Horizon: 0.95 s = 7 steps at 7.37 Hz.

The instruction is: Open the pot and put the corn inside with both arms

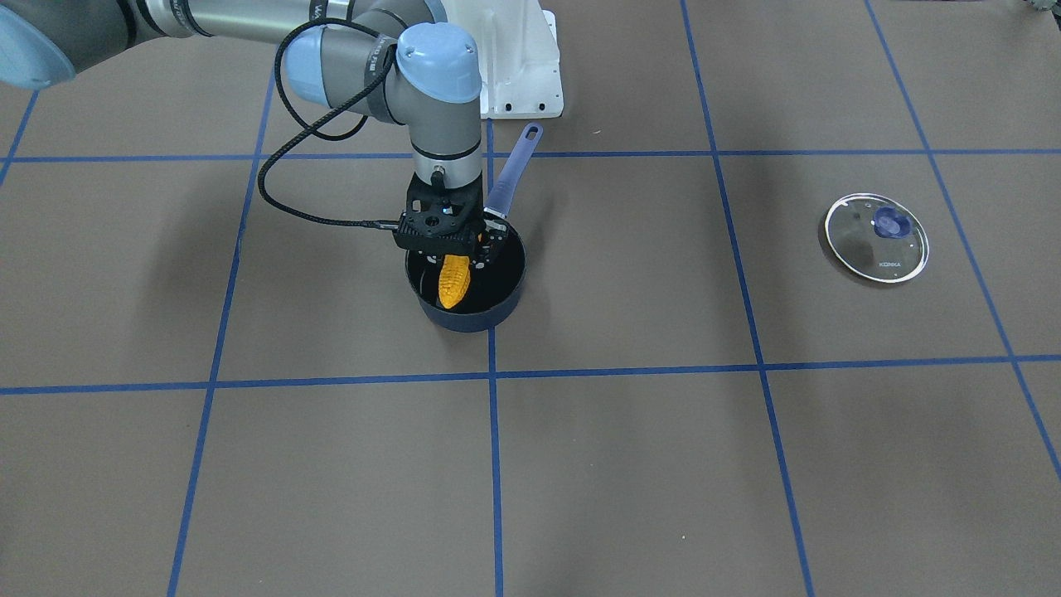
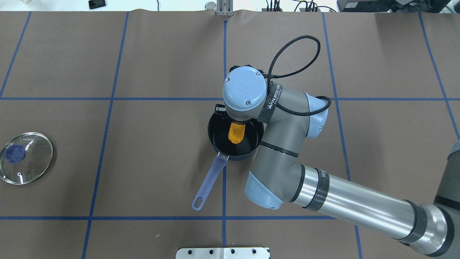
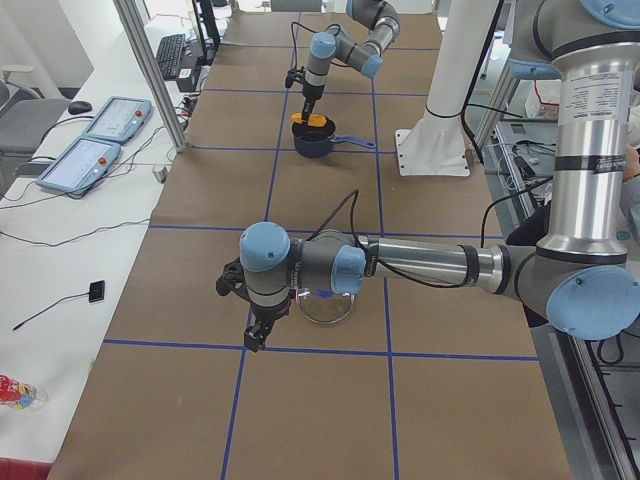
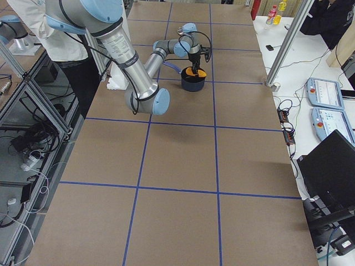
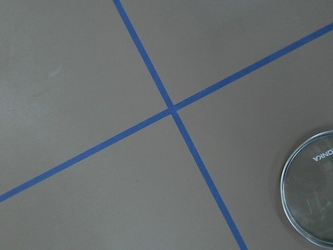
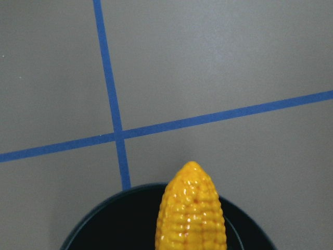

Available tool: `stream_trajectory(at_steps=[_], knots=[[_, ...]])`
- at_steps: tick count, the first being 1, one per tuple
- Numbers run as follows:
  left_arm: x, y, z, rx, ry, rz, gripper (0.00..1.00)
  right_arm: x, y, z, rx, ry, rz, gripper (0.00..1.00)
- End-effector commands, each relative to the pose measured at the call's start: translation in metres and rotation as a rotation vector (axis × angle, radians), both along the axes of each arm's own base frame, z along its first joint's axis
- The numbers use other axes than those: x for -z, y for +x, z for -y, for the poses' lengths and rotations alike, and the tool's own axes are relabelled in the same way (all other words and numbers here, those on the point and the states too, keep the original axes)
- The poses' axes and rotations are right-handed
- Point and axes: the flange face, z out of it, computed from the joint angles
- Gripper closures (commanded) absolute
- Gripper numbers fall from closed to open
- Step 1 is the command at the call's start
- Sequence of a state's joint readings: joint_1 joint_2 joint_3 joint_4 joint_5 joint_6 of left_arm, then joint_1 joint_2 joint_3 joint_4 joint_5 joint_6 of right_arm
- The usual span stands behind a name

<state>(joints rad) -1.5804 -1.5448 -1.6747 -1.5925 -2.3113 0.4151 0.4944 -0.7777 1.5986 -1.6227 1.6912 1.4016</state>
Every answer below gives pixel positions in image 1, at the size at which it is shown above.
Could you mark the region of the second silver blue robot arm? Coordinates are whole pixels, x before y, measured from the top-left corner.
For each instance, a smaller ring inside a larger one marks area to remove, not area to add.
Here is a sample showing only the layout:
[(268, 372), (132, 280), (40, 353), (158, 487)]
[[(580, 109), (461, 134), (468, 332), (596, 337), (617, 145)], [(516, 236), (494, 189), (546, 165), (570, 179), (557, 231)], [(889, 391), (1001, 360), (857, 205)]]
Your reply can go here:
[(257, 176), (263, 199), (300, 220), (341, 226), (269, 196), (269, 169), (307, 138), (340, 141), (323, 126), (350, 112), (408, 129), (414, 174), (400, 220), (364, 221), (429, 261), (481, 269), (508, 228), (482, 204), (479, 49), (439, 1), (4, 1), (2, 80), (46, 90), (160, 38), (224, 37), (276, 43), (278, 95), (326, 106), (269, 155)]

